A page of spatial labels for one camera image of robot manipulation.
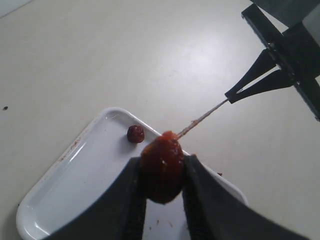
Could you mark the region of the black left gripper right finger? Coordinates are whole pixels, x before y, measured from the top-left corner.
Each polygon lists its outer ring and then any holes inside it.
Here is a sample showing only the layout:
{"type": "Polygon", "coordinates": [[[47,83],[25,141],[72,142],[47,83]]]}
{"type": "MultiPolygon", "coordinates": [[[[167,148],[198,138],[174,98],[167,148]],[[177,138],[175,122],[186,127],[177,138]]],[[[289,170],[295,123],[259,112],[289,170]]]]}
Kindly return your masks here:
{"type": "Polygon", "coordinates": [[[195,155],[184,157],[182,190],[192,240],[304,240],[232,196],[195,155]]]}

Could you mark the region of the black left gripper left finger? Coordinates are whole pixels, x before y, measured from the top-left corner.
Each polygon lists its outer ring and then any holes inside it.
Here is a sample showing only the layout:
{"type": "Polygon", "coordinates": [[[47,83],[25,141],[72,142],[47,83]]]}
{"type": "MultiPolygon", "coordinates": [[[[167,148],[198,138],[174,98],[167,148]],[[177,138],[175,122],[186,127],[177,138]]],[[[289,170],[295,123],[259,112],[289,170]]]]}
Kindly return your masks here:
{"type": "Polygon", "coordinates": [[[147,200],[139,185],[140,158],[131,158],[112,185],[50,240],[140,240],[147,200]]]}

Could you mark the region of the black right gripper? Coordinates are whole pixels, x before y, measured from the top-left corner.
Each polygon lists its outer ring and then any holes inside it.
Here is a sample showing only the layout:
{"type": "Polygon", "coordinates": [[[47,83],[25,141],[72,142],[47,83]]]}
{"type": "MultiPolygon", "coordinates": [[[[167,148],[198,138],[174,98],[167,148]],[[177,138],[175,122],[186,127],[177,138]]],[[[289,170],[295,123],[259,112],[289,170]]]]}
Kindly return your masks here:
{"type": "Polygon", "coordinates": [[[316,119],[320,118],[320,2],[318,0],[254,0],[241,16],[264,49],[246,74],[225,96],[233,104],[244,98],[294,85],[316,119]],[[247,84],[276,70],[250,86],[247,84]]]}

